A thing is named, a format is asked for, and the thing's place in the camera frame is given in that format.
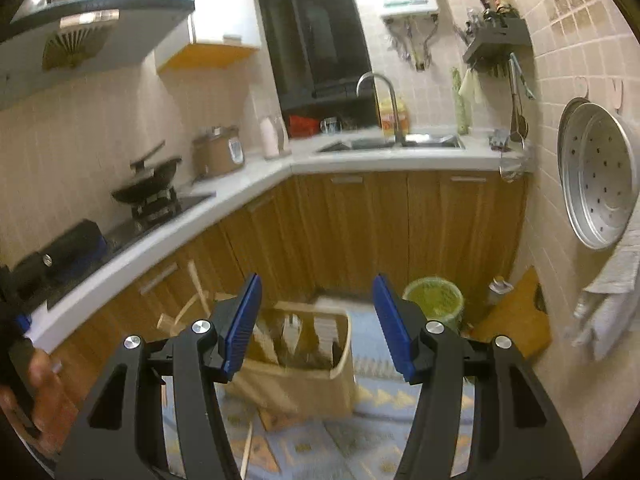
towel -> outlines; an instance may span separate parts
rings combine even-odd
[[[640,328],[640,201],[625,233],[598,277],[585,287],[574,310],[579,322],[572,344],[592,344],[602,360],[623,333]]]
[[[474,68],[467,68],[465,78],[462,80],[462,85],[458,91],[458,95],[465,99],[470,104],[482,104],[482,87],[480,86],[480,78],[478,72]]]

rug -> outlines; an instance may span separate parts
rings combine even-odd
[[[216,385],[225,430],[240,467],[249,423],[254,423],[249,480],[385,480],[396,473],[420,394],[393,370],[375,311],[349,311],[357,401],[350,418],[301,420],[271,413],[226,394]],[[184,478],[180,459],[172,380],[163,407],[170,471]],[[473,428],[474,391],[463,385],[463,402],[452,476],[464,472]]]

wok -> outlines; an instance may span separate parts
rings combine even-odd
[[[164,189],[167,189],[174,179],[178,164],[182,162],[180,156],[174,156],[154,166],[145,167],[145,161],[164,147],[164,141],[152,149],[145,156],[131,163],[131,169],[136,174],[120,188],[111,192],[111,196],[118,202],[135,205],[144,202]]]

white countertop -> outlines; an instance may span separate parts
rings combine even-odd
[[[316,153],[342,138],[381,137],[380,129],[293,140],[292,154],[275,160],[248,155],[235,173],[194,184],[182,194],[216,192],[174,220],[118,254],[60,300],[48,312],[46,304],[32,315],[27,332],[34,346],[51,352],[94,312],[136,278],[209,226],[261,195],[292,174],[345,171],[477,170],[498,171],[499,153],[488,147],[486,135],[463,137],[464,150],[453,148],[393,148],[359,152]]]

range hood vent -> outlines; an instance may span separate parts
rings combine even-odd
[[[0,109],[91,72],[141,63],[193,12],[193,0],[53,3],[0,32]]]

